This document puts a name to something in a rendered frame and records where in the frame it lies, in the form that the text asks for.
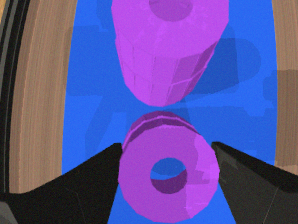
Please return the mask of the purple cup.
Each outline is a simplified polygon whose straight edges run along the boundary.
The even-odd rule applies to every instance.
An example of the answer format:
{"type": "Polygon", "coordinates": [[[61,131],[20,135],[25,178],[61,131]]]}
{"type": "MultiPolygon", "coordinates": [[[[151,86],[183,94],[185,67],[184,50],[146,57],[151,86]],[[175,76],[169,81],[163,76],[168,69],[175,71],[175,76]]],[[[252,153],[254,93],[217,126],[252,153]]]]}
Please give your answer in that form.
{"type": "Polygon", "coordinates": [[[208,206],[217,191],[220,169],[214,150],[192,124],[157,110],[132,123],[124,140],[118,182],[135,213],[173,224],[208,206]],[[151,179],[154,164],[167,157],[178,159],[186,169],[172,178],[151,179]]]}
{"type": "Polygon", "coordinates": [[[192,11],[177,22],[154,15],[149,4],[159,0],[112,1],[125,84],[149,104],[178,102],[194,89],[229,22],[229,0],[178,1],[192,11]]]}
{"type": "MultiPolygon", "coordinates": [[[[192,8],[191,6],[188,6],[188,8],[186,9],[180,6],[179,2],[180,1],[178,0],[159,0],[159,3],[152,4],[152,5],[149,4],[149,6],[151,8],[151,11],[155,14],[157,18],[163,19],[164,21],[175,22],[175,21],[183,20],[191,13],[191,8],[192,8]]],[[[148,104],[146,102],[144,103],[149,106],[164,107],[162,105],[153,105],[153,104],[148,104]]]]}

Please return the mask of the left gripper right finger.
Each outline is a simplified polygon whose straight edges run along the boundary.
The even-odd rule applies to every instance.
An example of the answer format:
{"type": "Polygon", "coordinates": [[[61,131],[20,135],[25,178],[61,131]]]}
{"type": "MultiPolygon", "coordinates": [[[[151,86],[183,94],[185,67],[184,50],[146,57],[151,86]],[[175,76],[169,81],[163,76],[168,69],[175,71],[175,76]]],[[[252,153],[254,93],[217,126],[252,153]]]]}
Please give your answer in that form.
{"type": "Polygon", "coordinates": [[[236,224],[298,224],[298,175],[219,141],[211,147],[236,224]]]}

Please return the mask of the blue flat mat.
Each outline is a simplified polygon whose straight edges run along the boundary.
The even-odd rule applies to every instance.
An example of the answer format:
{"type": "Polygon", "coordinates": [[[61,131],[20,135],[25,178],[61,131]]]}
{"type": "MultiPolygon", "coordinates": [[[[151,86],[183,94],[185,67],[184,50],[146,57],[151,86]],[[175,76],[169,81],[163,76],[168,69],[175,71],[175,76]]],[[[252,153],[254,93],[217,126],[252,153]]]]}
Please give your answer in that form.
{"type": "Polygon", "coordinates": [[[173,112],[211,147],[223,142],[274,166],[277,58],[272,0],[229,0],[229,22],[193,91],[157,107],[124,83],[112,0],[78,0],[69,56],[62,174],[114,143],[153,111],[173,112]]]}

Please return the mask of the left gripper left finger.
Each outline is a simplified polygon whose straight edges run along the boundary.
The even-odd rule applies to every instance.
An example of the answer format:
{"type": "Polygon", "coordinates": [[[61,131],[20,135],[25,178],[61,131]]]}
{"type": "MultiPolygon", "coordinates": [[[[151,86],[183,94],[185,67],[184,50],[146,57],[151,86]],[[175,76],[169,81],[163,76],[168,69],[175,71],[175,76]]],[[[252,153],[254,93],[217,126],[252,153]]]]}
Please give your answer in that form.
{"type": "Polygon", "coordinates": [[[108,224],[122,143],[26,193],[0,192],[0,224],[108,224]]]}

